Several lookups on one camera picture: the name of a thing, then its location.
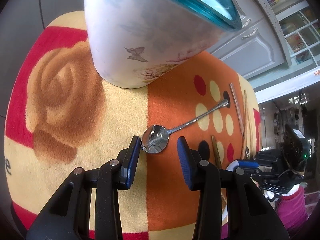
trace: chopstick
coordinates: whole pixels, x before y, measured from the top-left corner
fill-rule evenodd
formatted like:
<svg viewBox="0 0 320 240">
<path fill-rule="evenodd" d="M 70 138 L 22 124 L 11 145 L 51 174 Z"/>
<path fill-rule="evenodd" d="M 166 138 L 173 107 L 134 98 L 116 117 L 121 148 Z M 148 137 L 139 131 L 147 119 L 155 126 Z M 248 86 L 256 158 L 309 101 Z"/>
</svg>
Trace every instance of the chopstick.
<svg viewBox="0 0 320 240">
<path fill-rule="evenodd" d="M 233 101 L 235 102 L 236 112 L 237 112 L 238 121 L 239 121 L 239 125 L 240 125 L 240 131 L 241 131 L 241 135 L 242 135 L 242 139 L 243 139 L 243 137 L 244 137 L 244 125 L 243 125 L 242 115 L 241 115 L 241 112 L 240 112 L 240 106 L 239 106 L 238 98 L 236 96 L 236 90 L 235 90 L 235 87 L 234 87 L 233 83 L 230 83 L 229 86 L 230 86 L 231 94 L 232 94 L 232 97 L 233 97 Z"/>
<path fill-rule="evenodd" d="M 244 90 L 244 135 L 242 141 L 242 154 L 241 159 L 243 160 L 245 156 L 245 147 L 247 146 L 247 129 L 248 129 L 248 102 L 247 102 L 247 90 Z"/>
<path fill-rule="evenodd" d="M 255 152 L 254 145 L 253 145 L 253 134 L 252 134 L 252 124 L 250 122 L 250 115 L 248 113 L 248 125 L 249 125 L 249 132 L 250 132 L 250 152 L 247 155 L 247 159 L 250 159 L 251 154 Z"/>
<path fill-rule="evenodd" d="M 262 149 L 262 134 L 261 134 L 261 122 L 259 123 L 259 151 Z"/>
<path fill-rule="evenodd" d="M 219 155 L 219 151 L 218 151 L 218 147 L 217 147 L 217 141 L 216 141 L 216 138 L 214 137 L 214 135 L 211 136 L 211 141 L 212 141 L 213 155 L 214 155 L 214 161 L 216 163 L 216 167 L 218 169 L 221 169 L 222 167 L 221 167 L 220 155 Z M 222 197 L 224 203 L 227 204 L 227 200 L 222 192 L 221 192 L 221 197 Z"/>
</svg>

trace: drawer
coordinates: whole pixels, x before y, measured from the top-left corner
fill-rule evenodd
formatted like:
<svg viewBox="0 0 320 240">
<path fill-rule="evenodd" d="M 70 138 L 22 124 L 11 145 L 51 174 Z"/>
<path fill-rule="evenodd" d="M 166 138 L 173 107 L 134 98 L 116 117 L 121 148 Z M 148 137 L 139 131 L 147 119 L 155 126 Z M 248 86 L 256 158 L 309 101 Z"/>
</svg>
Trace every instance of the drawer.
<svg viewBox="0 0 320 240">
<path fill-rule="evenodd" d="M 231 40 L 234 36 L 237 36 L 240 33 L 246 31 L 248 28 L 250 28 L 252 25 L 254 25 L 256 22 L 258 22 L 264 17 L 263 12 L 261 11 L 258 4 L 255 2 L 255 0 L 232 0 L 232 1 L 239 12 L 242 25 L 245 25 L 247 21 L 248 21 L 248 24 L 238 32 L 226 33 L 225 36 L 223 36 L 216 44 L 214 44 L 212 47 L 207 49 L 209 53 L 214 53 L 219 47 L 221 47 L 223 44 Z"/>
<path fill-rule="evenodd" d="M 278 40 L 266 19 L 233 37 L 213 55 L 245 78 L 284 62 Z"/>
</svg>

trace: spoon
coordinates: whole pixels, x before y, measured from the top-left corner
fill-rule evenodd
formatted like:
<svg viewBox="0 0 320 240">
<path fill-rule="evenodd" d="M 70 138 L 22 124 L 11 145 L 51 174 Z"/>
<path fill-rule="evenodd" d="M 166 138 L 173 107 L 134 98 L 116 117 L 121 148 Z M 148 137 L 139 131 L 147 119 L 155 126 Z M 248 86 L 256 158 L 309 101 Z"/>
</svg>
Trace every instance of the spoon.
<svg viewBox="0 0 320 240">
<path fill-rule="evenodd" d="M 198 121 L 199 119 L 210 114 L 214 110 L 217 110 L 222 107 L 226 107 L 228 105 L 229 105 L 228 100 L 223 99 L 215 107 L 211 108 L 209 111 L 173 129 L 167 129 L 167 128 L 164 128 L 162 125 L 157 125 L 157 124 L 152 125 L 142 135 L 141 142 L 140 142 L 141 148 L 147 153 L 154 154 L 154 153 L 162 152 L 166 148 L 169 141 L 169 136 L 172 133 L 179 131 L 182 128 L 185 128 L 186 126 Z"/>
</svg>

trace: pink clothing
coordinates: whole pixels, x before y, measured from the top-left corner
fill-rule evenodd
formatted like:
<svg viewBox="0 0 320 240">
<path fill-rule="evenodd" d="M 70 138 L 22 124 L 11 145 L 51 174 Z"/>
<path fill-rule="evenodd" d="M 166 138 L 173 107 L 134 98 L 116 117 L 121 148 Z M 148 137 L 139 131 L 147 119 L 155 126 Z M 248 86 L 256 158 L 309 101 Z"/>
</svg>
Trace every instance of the pink clothing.
<svg viewBox="0 0 320 240">
<path fill-rule="evenodd" d="M 303 223 L 308 219 L 304 202 L 304 189 L 299 187 L 298 191 L 291 196 L 282 196 L 279 200 L 276 212 L 288 230 L 289 235 L 297 233 Z M 221 239 L 228 237 L 228 224 L 221 228 Z"/>
</svg>

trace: polka dot pattern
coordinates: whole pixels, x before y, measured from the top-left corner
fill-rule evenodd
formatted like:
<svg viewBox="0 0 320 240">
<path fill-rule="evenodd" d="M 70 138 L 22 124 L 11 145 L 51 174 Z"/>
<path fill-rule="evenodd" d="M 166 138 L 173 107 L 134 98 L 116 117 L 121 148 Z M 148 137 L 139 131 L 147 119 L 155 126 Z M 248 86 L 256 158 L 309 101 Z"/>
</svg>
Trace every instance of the polka dot pattern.
<svg viewBox="0 0 320 240">
<path fill-rule="evenodd" d="M 226 116 L 226 128 L 228 135 L 231 136 L 233 134 L 233 120 L 230 114 Z"/>
<path fill-rule="evenodd" d="M 210 147 L 207 141 L 203 140 L 199 143 L 198 153 L 203 160 L 208 161 L 210 158 Z"/>
<path fill-rule="evenodd" d="M 208 109 L 204 106 L 204 104 L 197 104 L 196 106 L 196 116 L 198 117 L 201 114 L 204 114 L 205 112 L 207 112 Z M 200 127 L 200 129 L 202 131 L 207 131 L 208 127 L 209 127 L 209 116 L 206 115 L 205 117 L 201 118 L 200 120 L 197 121 L 198 126 Z"/>
<path fill-rule="evenodd" d="M 221 95 L 220 95 L 220 90 L 219 90 L 217 83 L 211 80 L 209 87 L 210 87 L 210 93 L 211 93 L 213 100 L 217 101 L 217 102 L 220 101 Z"/>
<path fill-rule="evenodd" d="M 231 101 L 230 101 L 229 93 L 227 91 L 223 92 L 223 98 L 228 100 L 229 104 L 228 104 L 227 108 L 230 108 L 231 107 Z"/>
<path fill-rule="evenodd" d="M 234 155 L 234 150 L 233 150 L 232 144 L 230 143 L 227 148 L 227 158 L 229 162 L 233 162 L 233 155 Z"/>
<path fill-rule="evenodd" d="M 223 144 L 222 142 L 217 142 L 217 148 L 220 156 L 220 162 L 223 163 L 223 158 L 224 158 L 224 149 L 223 149 Z"/>
<path fill-rule="evenodd" d="M 193 83 L 196 87 L 197 92 L 201 95 L 204 96 L 206 91 L 207 91 L 207 87 L 205 85 L 205 82 L 203 80 L 202 77 L 200 77 L 199 75 L 196 75 L 193 79 Z"/>
<path fill-rule="evenodd" d="M 222 115 L 219 110 L 215 110 L 212 114 L 213 116 L 213 125 L 218 133 L 222 132 L 223 129 L 223 120 Z"/>
</svg>

